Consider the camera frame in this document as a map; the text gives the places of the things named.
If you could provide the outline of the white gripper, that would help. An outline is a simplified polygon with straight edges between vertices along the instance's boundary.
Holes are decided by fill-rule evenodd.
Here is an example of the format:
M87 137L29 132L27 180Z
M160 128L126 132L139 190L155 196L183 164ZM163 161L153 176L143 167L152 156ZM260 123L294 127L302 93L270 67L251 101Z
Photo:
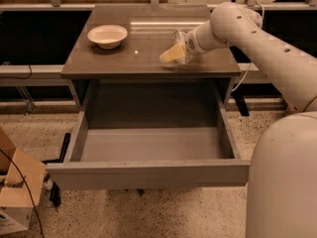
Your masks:
M191 55L203 55L206 51L199 45L197 41L197 31L191 30L185 37L185 45L183 43L177 43L169 50L165 51L159 56L159 60L162 63L170 63L178 61L179 63L186 62L186 50Z

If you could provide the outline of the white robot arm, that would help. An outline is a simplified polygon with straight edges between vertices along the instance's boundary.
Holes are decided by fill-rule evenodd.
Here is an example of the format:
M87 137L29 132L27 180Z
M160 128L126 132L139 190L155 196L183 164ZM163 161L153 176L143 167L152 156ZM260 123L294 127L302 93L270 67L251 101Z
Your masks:
M251 159L246 238L317 238L317 59L262 29L261 15L232 2L160 55L162 63L235 46L295 113L268 127Z

